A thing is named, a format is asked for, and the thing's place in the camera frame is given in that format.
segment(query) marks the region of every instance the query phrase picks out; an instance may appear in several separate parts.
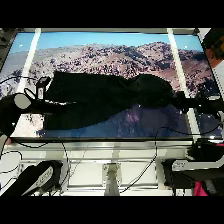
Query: black cloth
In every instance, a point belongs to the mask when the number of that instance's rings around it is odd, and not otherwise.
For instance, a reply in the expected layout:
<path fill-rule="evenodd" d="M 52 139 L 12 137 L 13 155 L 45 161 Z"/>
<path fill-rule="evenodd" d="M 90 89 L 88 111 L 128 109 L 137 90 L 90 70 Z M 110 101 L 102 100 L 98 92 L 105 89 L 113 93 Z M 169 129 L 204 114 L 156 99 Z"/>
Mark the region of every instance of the black cloth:
<path fill-rule="evenodd" d="M 45 115 L 45 130 L 87 127 L 107 120 L 134 104 L 158 108 L 173 96 L 169 82 L 149 74 L 132 79 L 115 75 L 54 73 L 46 100 L 71 103 L 66 114 Z"/>

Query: pink cloth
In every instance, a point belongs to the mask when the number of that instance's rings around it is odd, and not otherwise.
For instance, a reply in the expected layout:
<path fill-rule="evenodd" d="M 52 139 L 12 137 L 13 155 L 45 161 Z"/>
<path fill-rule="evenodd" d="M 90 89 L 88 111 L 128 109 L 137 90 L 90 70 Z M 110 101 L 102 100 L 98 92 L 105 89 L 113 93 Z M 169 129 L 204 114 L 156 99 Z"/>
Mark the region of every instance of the pink cloth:
<path fill-rule="evenodd" d="M 201 182 L 196 182 L 195 183 L 194 196 L 208 196 L 205 193 L 204 189 L 202 188 L 202 183 Z"/>

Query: blue sky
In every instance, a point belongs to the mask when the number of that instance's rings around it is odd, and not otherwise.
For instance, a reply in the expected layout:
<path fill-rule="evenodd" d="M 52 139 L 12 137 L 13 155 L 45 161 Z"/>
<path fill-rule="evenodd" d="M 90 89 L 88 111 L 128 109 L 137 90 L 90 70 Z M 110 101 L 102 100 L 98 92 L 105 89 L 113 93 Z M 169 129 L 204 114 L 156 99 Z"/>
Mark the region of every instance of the blue sky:
<path fill-rule="evenodd" d="M 10 49 L 10 54 L 29 51 L 33 36 L 34 33 L 18 34 Z M 175 40 L 179 49 L 203 51 L 197 36 L 175 35 Z M 140 46 L 159 41 L 170 44 L 167 34 L 50 32 L 41 33 L 37 50 L 93 43 Z"/>

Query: printed landscape surface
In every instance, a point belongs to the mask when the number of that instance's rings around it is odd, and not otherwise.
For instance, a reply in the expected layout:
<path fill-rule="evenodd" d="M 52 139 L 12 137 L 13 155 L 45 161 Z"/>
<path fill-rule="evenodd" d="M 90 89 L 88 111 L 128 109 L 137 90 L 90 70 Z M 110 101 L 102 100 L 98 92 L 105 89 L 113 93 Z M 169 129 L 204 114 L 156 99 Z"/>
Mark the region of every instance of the printed landscape surface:
<path fill-rule="evenodd" d="M 206 96 L 219 95 L 204 52 L 179 49 L 179 57 L 185 73 L 186 85 L 191 97 L 201 91 Z M 1 80 L 22 74 L 28 52 L 9 54 L 1 72 Z M 180 90 L 170 44 L 153 42 L 139 46 L 113 44 L 87 44 L 36 50 L 29 77 L 53 78 L 53 72 L 118 75 L 130 79 L 139 74 L 153 74 L 170 82 L 175 91 Z M 0 97 L 16 92 L 20 78 L 9 80 L 0 86 Z M 26 87 L 35 92 L 35 81 L 26 81 Z M 217 121 L 211 116 L 198 116 L 200 130 L 207 131 Z M 22 115 L 13 136 L 16 137 L 150 137 L 161 126 L 189 132 L 185 115 L 173 106 L 146 109 L 134 105 L 130 110 L 112 116 L 108 121 L 91 127 L 73 130 L 46 131 L 40 115 Z M 161 131 L 160 136 L 180 136 Z"/>

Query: mountain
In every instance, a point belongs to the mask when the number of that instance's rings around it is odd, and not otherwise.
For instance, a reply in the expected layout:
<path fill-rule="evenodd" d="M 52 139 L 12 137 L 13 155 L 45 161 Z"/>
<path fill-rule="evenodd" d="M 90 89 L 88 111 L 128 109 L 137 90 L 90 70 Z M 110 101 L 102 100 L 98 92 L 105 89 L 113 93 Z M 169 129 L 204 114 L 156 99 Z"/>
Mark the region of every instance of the mountain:
<path fill-rule="evenodd" d="M 203 52 L 178 50 L 190 96 L 201 89 L 208 94 L 218 93 L 215 80 Z M 1 72 L 1 80 L 22 74 L 27 52 L 9 55 L 7 66 Z M 153 74 L 170 82 L 175 91 L 180 90 L 175 63 L 169 44 L 154 42 L 138 47 L 125 45 L 91 44 L 37 50 L 29 70 L 29 77 L 53 77 L 55 70 L 62 72 L 86 72 L 92 74 L 119 75 L 127 79 L 139 74 Z M 20 78 L 0 86 L 0 97 L 13 93 Z M 35 81 L 28 80 L 27 88 L 35 92 Z M 40 128 L 38 119 L 24 115 L 34 127 Z"/>

